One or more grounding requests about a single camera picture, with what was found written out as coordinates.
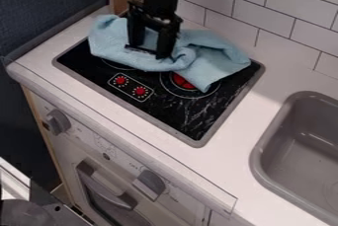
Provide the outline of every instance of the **toy kitchen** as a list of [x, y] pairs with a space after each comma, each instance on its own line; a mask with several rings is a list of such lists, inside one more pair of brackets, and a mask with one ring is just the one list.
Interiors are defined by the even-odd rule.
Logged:
[[202, 92], [94, 56], [88, 33], [108, 13], [7, 66], [76, 208], [98, 226], [338, 225], [338, 82], [253, 58]]

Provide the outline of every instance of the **wall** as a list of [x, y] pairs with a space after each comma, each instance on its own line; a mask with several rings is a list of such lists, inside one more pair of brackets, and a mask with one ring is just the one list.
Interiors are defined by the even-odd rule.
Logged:
[[178, 14], [252, 55], [338, 78], [338, 0], [182, 0]]
[[[0, 0], [0, 57], [19, 57], [90, 13], [88, 8], [93, 10], [98, 1]], [[0, 157], [48, 190], [59, 184], [20, 85], [8, 77], [1, 62]]]

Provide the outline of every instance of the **oven handle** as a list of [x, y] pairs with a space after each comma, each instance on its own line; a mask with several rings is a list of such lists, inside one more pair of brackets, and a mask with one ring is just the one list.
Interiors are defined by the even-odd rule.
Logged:
[[76, 167], [76, 171], [80, 177], [82, 184], [107, 202], [129, 211], [132, 211], [137, 206], [137, 201], [126, 192], [124, 192], [120, 196], [115, 196], [107, 188], [95, 181], [92, 178], [95, 170], [86, 162], [81, 162]]

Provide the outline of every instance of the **tile backsplash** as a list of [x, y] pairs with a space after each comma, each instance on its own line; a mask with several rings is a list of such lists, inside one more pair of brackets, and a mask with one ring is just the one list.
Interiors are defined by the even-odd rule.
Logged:
[[181, 0], [177, 14], [256, 57], [274, 55], [338, 79], [338, 0]]

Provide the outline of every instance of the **gray knob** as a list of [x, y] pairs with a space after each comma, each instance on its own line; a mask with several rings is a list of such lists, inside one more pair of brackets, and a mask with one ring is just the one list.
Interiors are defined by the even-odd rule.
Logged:
[[155, 201], [165, 191], [165, 184], [156, 174], [144, 170], [132, 185], [143, 192], [149, 199]]
[[64, 113], [59, 110], [53, 110], [46, 116], [43, 126], [53, 135], [59, 135], [66, 132], [71, 127], [71, 123]]

